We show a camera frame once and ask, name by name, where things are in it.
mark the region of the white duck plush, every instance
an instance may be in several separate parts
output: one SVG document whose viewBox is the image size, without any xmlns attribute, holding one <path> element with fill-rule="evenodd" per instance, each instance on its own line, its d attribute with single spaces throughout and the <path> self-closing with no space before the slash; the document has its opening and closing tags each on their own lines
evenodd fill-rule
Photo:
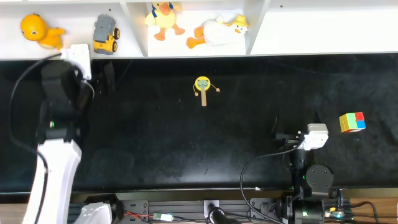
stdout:
<svg viewBox="0 0 398 224">
<path fill-rule="evenodd" d="M 238 42 L 248 31 L 249 24 L 243 15 L 238 15 L 231 23 L 225 23 L 220 16 L 216 20 L 205 22 L 195 29 L 196 38 L 188 38 L 187 46 L 192 49 L 198 44 L 221 46 Z"/>
</svg>

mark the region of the black table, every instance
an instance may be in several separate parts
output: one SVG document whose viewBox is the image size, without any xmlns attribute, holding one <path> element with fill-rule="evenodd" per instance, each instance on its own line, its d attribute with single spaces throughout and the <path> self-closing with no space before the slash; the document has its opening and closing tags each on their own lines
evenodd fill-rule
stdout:
<svg viewBox="0 0 398 224">
<path fill-rule="evenodd" d="M 11 144 L 5 119 L 12 84 L 31 63 L 0 63 L 0 192 L 28 192 L 32 185 L 35 156 Z M 114 66 L 118 91 L 91 105 L 76 192 L 236 188 L 247 161 L 276 152 L 269 136 L 278 110 L 290 131 L 306 130 L 318 111 L 330 138 L 315 159 L 333 169 L 334 187 L 398 186 L 396 54 L 115 60 Z M 207 107 L 192 90 L 201 75 L 221 89 L 207 91 Z M 16 97 L 17 136 L 34 146 L 39 70 Z M 359 111 L 366 129 L 340 133 L 339 116 Z M 244 181 L 286 189 L 290 172 L 275 156 L 253 163 Z"/>
</svg>

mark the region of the truck wheel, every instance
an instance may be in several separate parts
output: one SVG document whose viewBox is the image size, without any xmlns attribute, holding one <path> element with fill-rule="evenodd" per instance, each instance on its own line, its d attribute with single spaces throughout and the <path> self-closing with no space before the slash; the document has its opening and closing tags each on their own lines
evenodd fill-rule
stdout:
<svg viewBox="0 0 398 224">
<path fill-rule="evenodd" d="M 115 42 L 113 42 L 113 45 L 112 45 L 112 51 L 116 52 L 117 50 L 118 50 L 118 43 L 116 43 L 116 41 L 115 41 Z"/>
<path fill-rule="evenodd" d="M 120 38 L 120 30 L 118 28 L 114 29 L 114 35 L 113 35 L 115 40 L 118 40 Z"/>
</svg>

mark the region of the colorful cube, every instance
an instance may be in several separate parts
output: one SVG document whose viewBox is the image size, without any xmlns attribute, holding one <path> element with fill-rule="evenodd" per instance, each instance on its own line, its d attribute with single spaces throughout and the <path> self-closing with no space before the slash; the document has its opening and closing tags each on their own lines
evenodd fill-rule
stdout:
<svg viewBox="0 0 398 224">
<path fill-rule="evenodd" d="M 340 127 L 342 133 L 356 132 L 365 129 L 366 125 L 363 113 L 347 113 L 340 116 Z"/>
</svg>

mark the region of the yellow plush duck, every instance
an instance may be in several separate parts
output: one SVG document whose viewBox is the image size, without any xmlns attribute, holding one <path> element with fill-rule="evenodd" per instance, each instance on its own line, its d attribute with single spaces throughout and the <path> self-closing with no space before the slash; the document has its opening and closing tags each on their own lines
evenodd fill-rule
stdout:
<svg viewBox="0 0 398 224">
<path fill-rule="evenodd" d="M 182 6 L 177 2 L 153 2 L 152 12 L 145 18 L 145 23 L 148 26 L 158 25 L 160 32 L 155 34 L 157 40 L 165 40 L 166 29 L 173 28 L 175 35 L 181 35 L 185 32 L 185 29 L 179 28 L 175 21 L 177 21 L 177 12 L 182 11 Z"/>
<path fill-rule="evenodd" d="M 210 46 L 221 46 L 238 42 L 248 31 L 249 24 L 243 15 L 238 15 L 236 19 L 227 23 L 220 16 L 216 20 L 205 22 L 201 27 L 195 29 L 195 37 L 187 39 L 187 46 L 192 49 L 199 44 Z"/>
<path fill-rule="evenodd" d="M 45 49 L 61 49 L 61 35 L 65 33 L 61 28 L 49 28 L 45 21 L 37 14 L 25 16 L 21 22 L 22 35 L 31 41 L 36 41 Z"/>
</svg>

